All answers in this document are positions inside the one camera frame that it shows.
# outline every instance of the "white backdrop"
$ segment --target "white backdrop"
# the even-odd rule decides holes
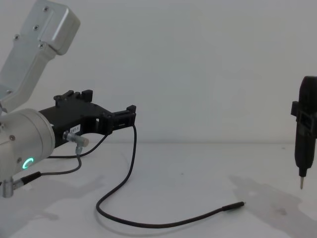
[[[0,0],[1,66],[34,2]],[[317,1],[58,2],[82,25],[23,107],[93,89],[110,111],[137,105],[144,142],[293,141],[291,103],[302,78],[317,75]]]

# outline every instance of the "screw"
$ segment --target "screw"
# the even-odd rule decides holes
[[[20,35],[19,35],[19,34],[15,34],[14,37],[13,37],[13,39],[14,39],[15,41],[17,41],[19,38],[20,38]]]
[[[35,26],[33,26],[33,31],[37,31],[39,28],[40,28],[39,25],[35,25]]]

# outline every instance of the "bolt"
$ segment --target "bolt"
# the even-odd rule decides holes
[[[17,41],[19,38],[20,38],[20,35],[19,35],[19,34],[15,34],[14,37],[13,37],[13,39],[14,39],[15,41]]]

